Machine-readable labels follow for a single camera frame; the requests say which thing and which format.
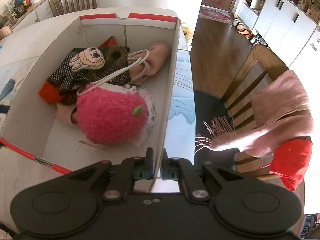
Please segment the brown hair scrunchie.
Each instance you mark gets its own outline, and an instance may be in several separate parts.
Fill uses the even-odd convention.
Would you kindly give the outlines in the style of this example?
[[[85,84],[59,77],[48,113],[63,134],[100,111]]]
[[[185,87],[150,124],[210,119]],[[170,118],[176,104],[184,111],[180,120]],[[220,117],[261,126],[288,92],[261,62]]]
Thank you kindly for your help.
[[[89,70],[89,80],[94,82],[106,77],[127,64],[130,48],[127,46],[111,46],[104,54],[104,66],[98,70]]]

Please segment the blue print table mat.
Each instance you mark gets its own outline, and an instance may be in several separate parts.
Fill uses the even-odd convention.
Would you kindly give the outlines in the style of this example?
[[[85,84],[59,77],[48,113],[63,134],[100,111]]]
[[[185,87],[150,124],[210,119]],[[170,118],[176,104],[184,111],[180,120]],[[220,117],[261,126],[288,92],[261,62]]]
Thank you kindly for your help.
[[[156,28],[152,43],[166,43],[169,56],[161,70],[148,78],[146,86],[155,101],[157,124],[146,145],[154,150],[154,175],[146,184],[149,192],[176,192],[177,183],[160,182],[162,153],[168,157],[194,160],[195,102],[191,59],[180,29]]]

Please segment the wooden chair at wall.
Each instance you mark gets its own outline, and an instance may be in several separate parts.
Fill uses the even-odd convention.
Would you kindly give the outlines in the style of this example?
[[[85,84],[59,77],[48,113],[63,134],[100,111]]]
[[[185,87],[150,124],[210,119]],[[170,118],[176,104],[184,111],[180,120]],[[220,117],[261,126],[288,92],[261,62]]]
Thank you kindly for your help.
[[[71,12],[96,9],[97,0],[49,0],[49,5],[54,16]]]

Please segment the cartoon print face mask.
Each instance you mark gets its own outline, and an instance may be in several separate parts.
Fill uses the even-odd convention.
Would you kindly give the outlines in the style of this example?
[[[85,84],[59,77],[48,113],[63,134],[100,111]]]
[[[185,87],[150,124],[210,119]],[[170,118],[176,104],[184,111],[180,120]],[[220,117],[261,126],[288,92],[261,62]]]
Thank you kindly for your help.
[[[147,141],[149,135],[152,132],[152,129],[156,126],[158,121],[158,114],[155,108],[155,101],[151,92],[144,87],[138,87],[137,92],[146,102],[148,108],[148,120],[145,126],[140,130],[139,134],[131,140],[129,140],[129,142],[131,142],[136,147],[141,147],[144,144],[144,142]]]

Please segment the yellow plastic bag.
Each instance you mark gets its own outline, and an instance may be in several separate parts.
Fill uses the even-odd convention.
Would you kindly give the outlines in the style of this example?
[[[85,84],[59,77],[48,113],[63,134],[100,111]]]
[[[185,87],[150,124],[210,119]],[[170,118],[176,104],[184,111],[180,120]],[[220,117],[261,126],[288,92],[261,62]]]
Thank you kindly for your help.
[[[191,32],[189,25],[187,25],[186,23],[181,23],[181,28],[185,36],[186,42],[190,42],[193,38],[194,33]]]

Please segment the red patterned doormat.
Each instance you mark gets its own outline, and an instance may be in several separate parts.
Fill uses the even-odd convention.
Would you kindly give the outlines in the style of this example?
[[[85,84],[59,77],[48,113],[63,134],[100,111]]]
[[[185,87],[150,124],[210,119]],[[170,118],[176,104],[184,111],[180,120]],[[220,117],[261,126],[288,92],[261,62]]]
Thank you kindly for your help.
[[[233,18],[228,11],[219,8],[208,7],[206,5],[200,6],[199,18],[222,22],[230,25],[232,25],[233,23]]]

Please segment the white cabinet with shelves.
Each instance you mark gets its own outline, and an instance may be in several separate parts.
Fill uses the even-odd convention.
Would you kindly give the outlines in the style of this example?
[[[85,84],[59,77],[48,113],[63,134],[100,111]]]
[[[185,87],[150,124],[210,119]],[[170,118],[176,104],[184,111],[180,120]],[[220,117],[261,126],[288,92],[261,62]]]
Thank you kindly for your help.
[[[242,0],[237,16],[252,43],[266,44],[291,66],[319,27],[319,0]]]

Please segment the pink fuzzy plush pouch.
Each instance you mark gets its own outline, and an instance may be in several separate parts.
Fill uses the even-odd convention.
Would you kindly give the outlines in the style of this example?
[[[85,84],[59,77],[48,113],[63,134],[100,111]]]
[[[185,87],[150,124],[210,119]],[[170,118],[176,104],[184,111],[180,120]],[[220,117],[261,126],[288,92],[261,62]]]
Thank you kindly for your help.
[[[91,142],[116,145],[132,139],[146,125],[148,107],[137,91],[109,83],[86,88],[78,96],[76,116]]]

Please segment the pink fringed scarf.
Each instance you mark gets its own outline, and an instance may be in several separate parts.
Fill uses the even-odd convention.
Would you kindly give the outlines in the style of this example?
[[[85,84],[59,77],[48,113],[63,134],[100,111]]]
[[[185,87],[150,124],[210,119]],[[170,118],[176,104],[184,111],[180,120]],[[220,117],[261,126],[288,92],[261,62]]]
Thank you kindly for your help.
[[[308,95],[293,70],[287,70],[251,100],[256,127],[224,133],[214,139],[196,136],[196,143],[212,151],[237,148],[262,158],[285,142],[313,133]]]

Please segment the white red cardboard box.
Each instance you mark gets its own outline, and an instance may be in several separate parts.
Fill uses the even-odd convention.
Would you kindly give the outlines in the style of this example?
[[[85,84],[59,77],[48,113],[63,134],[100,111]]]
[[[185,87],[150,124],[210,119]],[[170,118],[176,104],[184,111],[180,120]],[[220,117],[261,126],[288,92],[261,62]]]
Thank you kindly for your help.
[[[101,160],[161,165],[180,20],[80,11],[1,40],[1,200]]]

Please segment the black chair seat cushion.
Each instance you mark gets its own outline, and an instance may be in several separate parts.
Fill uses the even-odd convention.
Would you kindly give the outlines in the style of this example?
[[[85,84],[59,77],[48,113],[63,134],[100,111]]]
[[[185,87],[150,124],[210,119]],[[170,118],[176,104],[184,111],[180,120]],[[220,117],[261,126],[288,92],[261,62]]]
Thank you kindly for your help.
[[[214,139],[224,133],[234,130],[234,122],[228,105],[220,97],[202,92],[194,91],[196,135],[203,138]],[[206,147],[196,144],[199,147],[195,152],[194,163],[200,166],[205,161],[221,165],[233,170],[236,169],[237,148],[230,148],[224,151],[212,151]]]

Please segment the pink wool hat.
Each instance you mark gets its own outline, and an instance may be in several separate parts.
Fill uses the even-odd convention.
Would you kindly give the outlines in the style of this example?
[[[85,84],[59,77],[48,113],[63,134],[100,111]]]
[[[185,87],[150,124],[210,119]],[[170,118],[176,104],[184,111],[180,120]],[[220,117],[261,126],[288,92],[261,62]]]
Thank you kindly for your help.
[[[155,75],[164,66],[170,52],[166,43],[155,43],[149,48],[149,55],[143,63],[140,63],[129,70],[131,85],[142,85],[150,76]]]

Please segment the cartoon face plush charm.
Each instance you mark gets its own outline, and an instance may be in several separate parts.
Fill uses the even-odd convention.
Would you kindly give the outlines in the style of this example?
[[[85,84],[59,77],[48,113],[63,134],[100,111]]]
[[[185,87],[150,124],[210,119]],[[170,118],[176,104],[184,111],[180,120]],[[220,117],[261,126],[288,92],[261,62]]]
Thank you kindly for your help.
[[[89,47],[69,61],[71,71],[76,73],[83,69],[99,70],[105,64],[105,58],[97,47]]]

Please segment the orange red cloth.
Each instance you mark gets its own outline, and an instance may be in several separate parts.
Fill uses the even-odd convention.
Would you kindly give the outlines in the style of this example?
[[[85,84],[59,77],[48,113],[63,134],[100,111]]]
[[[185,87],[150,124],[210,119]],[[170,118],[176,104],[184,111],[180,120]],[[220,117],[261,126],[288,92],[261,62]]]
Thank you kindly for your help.
[[[42,88],[39,90],[39,96],[49,105],[56,104],[58,102],[66,102],[66,105],[72,105],[76,102],[76,90],[77,88],[67,92],[66,94],[59,94],[60,87],[52,85],[50,82],[46,81]]]

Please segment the wooden chair with scarf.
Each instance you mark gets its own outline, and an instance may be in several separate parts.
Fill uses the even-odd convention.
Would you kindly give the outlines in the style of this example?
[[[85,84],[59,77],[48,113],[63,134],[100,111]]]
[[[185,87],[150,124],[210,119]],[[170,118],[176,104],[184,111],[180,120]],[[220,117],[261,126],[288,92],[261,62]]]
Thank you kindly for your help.
[[[250,117],[248,117],[243,122],[239,123],[234,128],[236,133],[247,132],[256,127],[253,116],[253,109],[251,105],[252,98],[258,95],[264,88],[269,86],[285,71],[290,70],[289,68],[287,68],[285,63],[270,49],[266,48],[263,45],[255,45],[249,52],[248,57],[246,58],[238,73],[236,74],[235,78],[223,94],[222,98],[224,100],[228,100],[233,95],[235,90],[239,88],[239,86],[242,84],[244,79],[248,76],[249,72],[253,69],[253,67],[256,64],[260,64],[262,66],[263,72],[230,105],[230,108],[233,108],[245,98],[249,98],[249,102],[244,107],[242,107],[242,109],[238,110],[233,115],[234,119],[240,117],[249,110],[252,111],[252,115]]]

